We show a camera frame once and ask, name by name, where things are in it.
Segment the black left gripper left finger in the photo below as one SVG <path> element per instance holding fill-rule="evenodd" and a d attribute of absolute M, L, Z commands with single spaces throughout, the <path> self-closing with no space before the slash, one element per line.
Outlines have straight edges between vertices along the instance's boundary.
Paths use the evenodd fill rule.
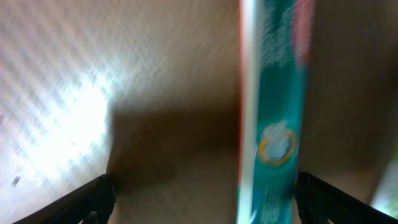
<path fill-rule="evenodd" d="M 114 182 L 103 174 L 16 223 L 107 224 L 115 203 Z"/>

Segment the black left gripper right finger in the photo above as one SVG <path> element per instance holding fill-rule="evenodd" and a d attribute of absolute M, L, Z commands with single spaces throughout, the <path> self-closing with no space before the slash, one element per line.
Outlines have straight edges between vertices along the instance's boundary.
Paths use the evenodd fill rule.
<path fill-rule="evenodd" d="M 298 173 L 294 198 L 304 224 L 397 224 L 396 218 L 308 172 Z"/>

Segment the teal toothpaste tube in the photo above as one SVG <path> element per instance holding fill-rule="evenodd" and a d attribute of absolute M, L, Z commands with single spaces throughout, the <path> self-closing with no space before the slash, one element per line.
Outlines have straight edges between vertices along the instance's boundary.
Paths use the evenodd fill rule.
<path fill-rule="evenodd" d="M 239 3 L 236 223 L 291 223 L 314 0 Z"/>

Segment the green toothbrush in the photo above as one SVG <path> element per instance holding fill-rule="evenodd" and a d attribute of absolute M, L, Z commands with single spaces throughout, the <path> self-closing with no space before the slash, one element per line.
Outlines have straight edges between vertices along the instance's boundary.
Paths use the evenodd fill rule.
<path fill-rule="evenodd" d="M 393 158 L 385 166 L 372 197 L 371 206 L 397 219 L 397 158 Z"/>

